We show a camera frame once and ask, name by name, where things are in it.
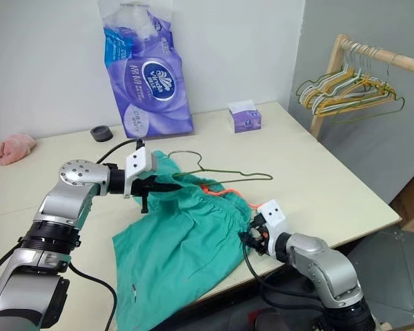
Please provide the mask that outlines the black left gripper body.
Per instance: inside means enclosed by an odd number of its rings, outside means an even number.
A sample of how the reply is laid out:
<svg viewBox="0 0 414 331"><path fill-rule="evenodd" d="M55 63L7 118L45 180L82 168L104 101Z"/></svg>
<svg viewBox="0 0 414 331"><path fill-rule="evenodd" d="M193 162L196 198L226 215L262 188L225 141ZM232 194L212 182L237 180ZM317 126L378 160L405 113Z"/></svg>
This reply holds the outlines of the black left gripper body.
<svg viewBox="0 0 414 331"><path fill-rule="evenodd" d="M145 179L135 179L132 183L130 195L141 199L141 213L148 214L148 195L150 192L156 192L157 186L155 175Z"/></svg>

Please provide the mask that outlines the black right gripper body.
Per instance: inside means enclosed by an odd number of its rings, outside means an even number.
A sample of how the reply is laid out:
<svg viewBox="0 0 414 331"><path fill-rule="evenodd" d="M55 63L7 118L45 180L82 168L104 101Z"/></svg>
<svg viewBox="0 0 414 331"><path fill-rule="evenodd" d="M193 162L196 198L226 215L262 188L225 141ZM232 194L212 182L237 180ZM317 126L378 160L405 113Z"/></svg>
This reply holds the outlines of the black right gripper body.
<svg viewBox="0 0 414 331"><path fill-rule="evenodd" d="M269 233L266 220L262 214L257 214L252 220L251 234L255 240L255 251L259 255L268 254Z"/></svg>

